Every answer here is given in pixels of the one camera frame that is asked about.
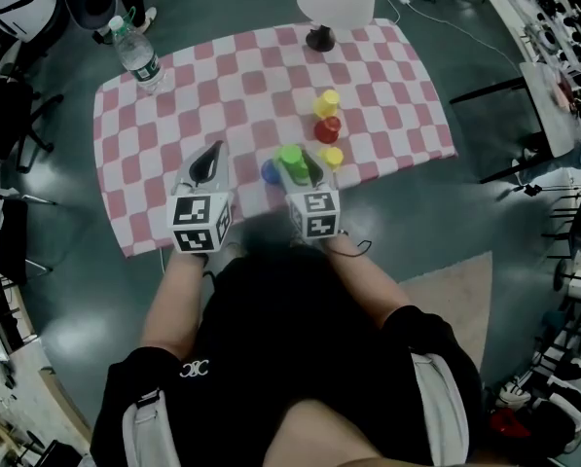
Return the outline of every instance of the green floor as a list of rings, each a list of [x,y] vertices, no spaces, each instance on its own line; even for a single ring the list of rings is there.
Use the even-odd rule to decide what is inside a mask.
[[[216,37],[305,20],[296,0],[146,0],[159,9],[149,38],[159,54]],[[489,3],[480,0],[416,2],[418,9],[447,19],[521,59]],[[495,382],[532,350],[540,315],[557,305],[551,289],[554,264],[544,261],[550,243],[551,193],[536,198],[510,194],[511,182],[479,185],[481,176],[510,164],[517,140],[537,131],[524,94],[496,93],[457,104],[448,99],[512,78],[499,54],[444,24],[401,10],[400,27],[423,60],[445,103],[459,157],[403,170],[344,191],[344,227],[357,240],[370,238],[370,256],[394,278],[443,268],[485,251],[493,252],[490,329],[482,369]],[[376,17],[395,18],[384,0]],[[98,413],[108,366],[136,347],[141,324],[161,279],[157,252],[126,260],[109,225],[95,175],[92,106],[97,87],[122,72],[113,50],[70,24],[32,83],[44,95],[65,101],[38,129],[55,144],[39,153],[31,172],[5,179],[53,199],[59,207],[34,206],[29,213],[28,257],[54,272],[22,289],[30,316],[63,385],[91,423]],[[233,236],[262,230],[249,221]]]

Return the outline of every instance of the white desk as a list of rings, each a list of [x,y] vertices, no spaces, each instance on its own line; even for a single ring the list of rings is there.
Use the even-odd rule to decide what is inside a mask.
[[[541,129],[547,138],[551,155],[558,158],[573,149],[575,143],[581,139],[581,121],[578,117],[565,112],[557,104],[554,98],[554,85],[557,84],[554,70],[547,64],[540,62],[523,62],[520,64],[522,76],[507,82],[491,85],[484,89],[470,91],[465,95],[456,97],[451,104],[476,98],[481,95],[500,90],[526,89],[534,112],[539,120]],[[481,183],[491,182],[504,176],[512,175],[527,167],[532,167],[546,161],[547,157],[532,158],[519,165],[508,167],[498,171],[492,176],[483,178]]]

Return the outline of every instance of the sleeve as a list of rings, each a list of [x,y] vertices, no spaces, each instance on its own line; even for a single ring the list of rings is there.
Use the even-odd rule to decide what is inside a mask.
[[[407,305],[389,315],[382,335],[387,341],[403,343],[413,353],[434,353],[446,361],[463,400],[469,425],[469,451],[473,451],[483,422],[482,383],[474,362],[458,345],[451,325],[436,314]]]
[[[165,349],[139,347],[111,365],[102,408],[93,428],[91,456],[97,467],[126,467],[122,418],[142,395],[164,389],[180,372],[180,361]]]

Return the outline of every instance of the blue object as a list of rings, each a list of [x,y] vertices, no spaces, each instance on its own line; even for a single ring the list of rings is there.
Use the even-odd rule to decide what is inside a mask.
[[[279,175],[279,171],[274,165],[273,160],[265,161],[265,163],[262,164],[260,173],[262,174],[264,181],[271,185],[279,185],[281,183],[281,175]]]

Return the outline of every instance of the white cable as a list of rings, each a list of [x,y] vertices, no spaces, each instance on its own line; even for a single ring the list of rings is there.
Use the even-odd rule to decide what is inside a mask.
[[[391,3],[391,0],[387,0],[387,2],[389,3],[389,5],[391,5],[391,8],[394,10],[394,12],[398,15],[398,19],[395,20],[394,24],[397,24],[398,21],[400,20],[400,13],[398,12],[398,10],[394,7],[394,4]]]
[[[474,40],[475,42],[480,43],[481,45],[484,45],[485,47],[487,47],[488,49],[492,49],[493,51],[498,52],[500,55],[502,55],[506,60],[508,60],[509,64],[511,64],[511,66],[513,66],[513,69],[515,69],[515,71],[518,72],[518,74],[521,72],[520,68],[517,67],[515,65],[515,63],[506,56],[506,54],[503,51],[498,50],[496,47],[492,47],[491,45],[487,45],[485,42],[479,40],[478,38],[476,38],[474,35],[472,35],[471,33],[465,31],[464,29],[461,29],[458,26],[455,26],[454,24],[452,24],[451,22],[448,22],[446,20],[441,20],[441,19],[436,19],[436,18],[432,18],[431,16],[428,16],[425,13],[420,12],[418,9],[416,9],[413,5],[409,4],[409,8],[414,11],[416,14],[420,14],[421,16],[423,16],[424,18],[430,19],[430,20],[434,20],[435,22],[441,22],[442,24],[447,24],[448,26],[453,27],[454,29],[458,29],[461,33],[466,34],[467,36],[469,36],[472,40]]]

